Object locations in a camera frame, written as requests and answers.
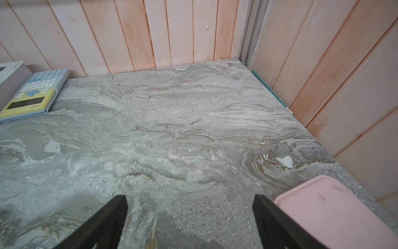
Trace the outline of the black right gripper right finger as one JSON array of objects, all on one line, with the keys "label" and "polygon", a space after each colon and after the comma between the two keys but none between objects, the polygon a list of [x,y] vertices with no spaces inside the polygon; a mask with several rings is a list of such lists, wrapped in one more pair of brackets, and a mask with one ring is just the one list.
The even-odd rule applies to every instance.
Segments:
[{"label": "black right gripper right finger", "polygon": [[265,195],[255,195],[252,210],[263,248],[326,248]]}]

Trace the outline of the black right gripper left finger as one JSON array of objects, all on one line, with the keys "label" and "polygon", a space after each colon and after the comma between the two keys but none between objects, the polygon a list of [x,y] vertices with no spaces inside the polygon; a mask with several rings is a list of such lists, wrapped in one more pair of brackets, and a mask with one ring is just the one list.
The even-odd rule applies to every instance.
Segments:
[{"label": "black right gripper left finger", "polygon": [[116,249],[126,221],[128,204],[125,195],[117,195],[56,249]]}]

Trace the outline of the yellow blue calculator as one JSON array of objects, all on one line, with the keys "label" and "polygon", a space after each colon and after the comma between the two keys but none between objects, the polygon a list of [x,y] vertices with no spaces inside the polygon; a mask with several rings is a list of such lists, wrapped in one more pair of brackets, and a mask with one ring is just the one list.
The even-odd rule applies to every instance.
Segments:
[{"label": "yellow blue calculator", "polygon": [[48,113],[69,74],[68,68],[32,74],[1,110],[1,121]]}]

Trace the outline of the white LOEWE book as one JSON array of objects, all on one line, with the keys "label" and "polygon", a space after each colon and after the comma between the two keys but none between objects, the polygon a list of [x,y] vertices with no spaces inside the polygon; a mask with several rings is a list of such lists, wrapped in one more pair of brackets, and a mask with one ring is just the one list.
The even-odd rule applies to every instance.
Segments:
[{"label": "white LOEWE book", "polygon": [[32,75],[25,61],[1,63],[0,108],[1,110],[14,97],[16,92]]}]

